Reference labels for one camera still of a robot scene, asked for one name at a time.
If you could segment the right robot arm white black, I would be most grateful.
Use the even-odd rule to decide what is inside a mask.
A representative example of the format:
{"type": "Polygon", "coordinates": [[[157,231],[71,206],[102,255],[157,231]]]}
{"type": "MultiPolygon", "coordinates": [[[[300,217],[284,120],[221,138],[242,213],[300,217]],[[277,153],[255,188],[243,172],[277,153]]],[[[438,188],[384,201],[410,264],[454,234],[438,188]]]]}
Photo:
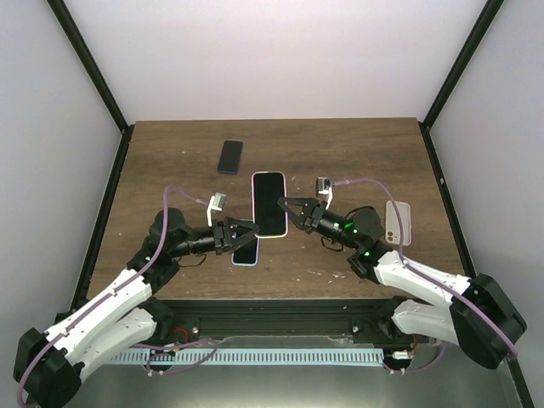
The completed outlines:
{"type": "Polygon", "coordinates": [[[315,198],[281,197],[278,205],[299,230],[352,249],[348,264],[358,277],[411,295],[378,320],[383,340],[434,337],[487,369],[514,356],[527,324],[492,277],[448,274],[404,257],[383,242],[385,229],[374,207],[358,207],[344,217],[315,198]]]}

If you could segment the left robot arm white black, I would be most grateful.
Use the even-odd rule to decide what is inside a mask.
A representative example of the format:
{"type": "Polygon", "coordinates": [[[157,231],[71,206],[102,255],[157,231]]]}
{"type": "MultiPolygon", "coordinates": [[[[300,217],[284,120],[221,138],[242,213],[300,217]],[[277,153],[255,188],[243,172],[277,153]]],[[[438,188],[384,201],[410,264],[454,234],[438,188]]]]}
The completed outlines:
{"type": "Polygon", "coordinates": [[[62,407],[122,351],[145,341],[166,342],[174,324],[155,295],[179,272],[179,258],[233,252],[258,231],[256,224],[231,217],[191,228],[177,208],[161,210],[141,249],[102,292],[46,331],[31,328],[20,338],[13,374],[18,406],[26,406],[29,396],[41,407],[62,407]]]}

